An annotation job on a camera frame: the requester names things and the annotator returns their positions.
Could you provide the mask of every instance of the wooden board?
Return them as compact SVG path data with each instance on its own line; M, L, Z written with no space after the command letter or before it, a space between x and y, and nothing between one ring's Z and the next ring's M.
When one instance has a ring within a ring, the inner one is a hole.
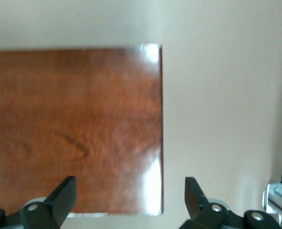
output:
M0 52L0 208L76 176L76 213L157 215L161 50Z

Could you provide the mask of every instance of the white wall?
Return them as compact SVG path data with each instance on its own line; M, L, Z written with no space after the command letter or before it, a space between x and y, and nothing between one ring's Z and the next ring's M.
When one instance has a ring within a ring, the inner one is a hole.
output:
M282 1L0 0L0 49L163 45L160 217L63 228L178 228L184 177L237 214L261 208L282 166Z

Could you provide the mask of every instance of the black clamp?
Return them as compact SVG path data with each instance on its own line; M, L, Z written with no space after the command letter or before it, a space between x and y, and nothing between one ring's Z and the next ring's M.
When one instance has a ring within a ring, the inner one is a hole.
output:
M76 177L66 177L43 202L27 204L9 216L0 209L0 229L59 229L76 200Z
M185 204L191 219L180 229L282 229L263 211L246 211L242 218L222 204L209 203L194 177L185 179Z

